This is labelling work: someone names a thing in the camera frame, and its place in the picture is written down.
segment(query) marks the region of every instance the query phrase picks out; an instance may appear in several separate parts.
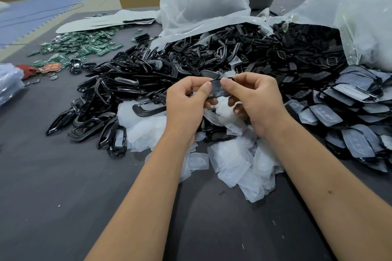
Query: pile of black plastic parts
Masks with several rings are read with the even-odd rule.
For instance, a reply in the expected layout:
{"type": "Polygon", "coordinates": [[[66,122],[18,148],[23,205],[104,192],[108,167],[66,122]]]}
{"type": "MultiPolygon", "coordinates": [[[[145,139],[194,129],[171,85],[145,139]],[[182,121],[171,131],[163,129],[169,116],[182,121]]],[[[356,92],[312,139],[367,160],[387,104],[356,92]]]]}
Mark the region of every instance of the pile of black plastic parts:
{"type": "MultiPolygon", "coordinates": [[[[252,71],[276,78],[288,110],[313,133],[325,138],[339,158],[352,158],[386,171],[392,150],[389,116],[390,74],[348,66],[337,29],[281,23],[264,37],[252,24],[233,25],[149,49],[142,41],[111,61],[82,66],[88,79],[78,86],[82,97],[57,117],[47,135],[73,123],[68,136],[81,142],[101,133],[97,147],[112,156],[126,151],[126,130],[115,117],[118,104],[145,100],[133,107],[138,116],[164,111],[166,90],[189,76],[219,79],[228,71],[252,71]],[[146,102],[161,104],[154,110],[146,102]],[[117,130],[124,131],[115,146],[117,130]]],[[[199,127],[206,142],[233,138],[206,118],[199,127]]]]}

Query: forearm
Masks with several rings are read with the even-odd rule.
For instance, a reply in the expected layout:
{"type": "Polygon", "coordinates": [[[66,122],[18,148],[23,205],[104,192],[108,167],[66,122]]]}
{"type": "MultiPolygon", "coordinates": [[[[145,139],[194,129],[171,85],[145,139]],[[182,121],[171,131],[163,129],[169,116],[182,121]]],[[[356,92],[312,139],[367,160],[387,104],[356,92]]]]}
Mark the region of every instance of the forearm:
{"type": "Polygon", "coordinates": [[[388,204],[289,115],[266,138],[339,260],[390,260],[388,204]]]}
{"type": "Polygon", "coordinates": [[[165,131],[86,260],[162,260],[188,146],[165,131]]]}

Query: table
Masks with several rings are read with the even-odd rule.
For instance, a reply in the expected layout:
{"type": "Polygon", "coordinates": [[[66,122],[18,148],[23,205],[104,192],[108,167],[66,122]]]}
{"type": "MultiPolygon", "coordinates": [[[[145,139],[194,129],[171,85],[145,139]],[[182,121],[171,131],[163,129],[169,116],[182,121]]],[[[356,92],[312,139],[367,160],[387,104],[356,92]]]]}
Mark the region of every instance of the table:
{"type": "MultiPolygon", "coordinates": [[[[289,11],[284,1],[273,6],[289,11]]],[[[65,22],[90,14],[95,13],[78,13],[65,22]]],[[[141,27],[121,30],[113,40],[131,46],[137,28],[141,27]]],[[[156,23],[142,28],[152,37],[161,31],[156,23]]],[[[55,30],[6,61],[41,59],[25,55],[55,37],[55,30]]],[[[103,62],[115,54],[90,55],[89,62],[103,62]]],[[[40,83],[29,85],[0,107],[1,260],[83,260],[143,167],[149,150],[127,152],[118,160],[97,150],[97,137],[73,144],[66,136],[69,130],[44,135],[54,118],[79,97],[76,87],[83,80],[83,75],[67,70],[54,81],[42,76],[40,83]]],[[[201,143],[197,151],[206,153],[206,147],[201,143]]],[[[390,175],[344,163],[392,203],[390,175]]],[[[275,191],[249,203],[240,189],[228,188],[210,167],[193,172],[179,185],[164,260],[328,261],[335,257],[286,174],[276,176],[275,191]]]]}

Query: skin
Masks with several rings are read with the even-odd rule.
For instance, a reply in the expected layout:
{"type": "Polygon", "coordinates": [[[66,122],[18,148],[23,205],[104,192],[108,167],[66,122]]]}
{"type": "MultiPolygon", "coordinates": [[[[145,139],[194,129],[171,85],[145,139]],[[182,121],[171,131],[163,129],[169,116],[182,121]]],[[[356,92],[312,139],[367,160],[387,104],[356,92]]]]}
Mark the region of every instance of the skin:
{"type": "MultiPolygon", "coordinates": [[[[203,107],[216,104],[206,101],[209,80],[187,77],[168,90],[165,132],[87,261],[162,260],[184,155],[203,107]]],[[[287,113],[276,81],[242,73],[221,84],[232,95],[230,106],[242,101],[234,112],[249,116],[255,132],[275,150],[336,257],[392,260],[392,207],[287,113]]]]}

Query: blue floor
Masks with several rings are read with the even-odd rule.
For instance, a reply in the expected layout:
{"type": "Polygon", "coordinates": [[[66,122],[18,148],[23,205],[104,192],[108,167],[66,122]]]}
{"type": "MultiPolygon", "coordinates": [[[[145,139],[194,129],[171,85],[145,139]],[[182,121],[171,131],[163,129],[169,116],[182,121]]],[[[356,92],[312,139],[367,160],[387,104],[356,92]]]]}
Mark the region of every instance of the blue floor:
{"type": "Polygon", "coordinates": [[[10,2],[8,9],[0,11],[0,49],[4,48],[5,44],[10,44],[27,35],[38,26],[51,20],[57,14],[65,12],[70,6],[80,1],[82,0],[21,0],[10,2]]]}

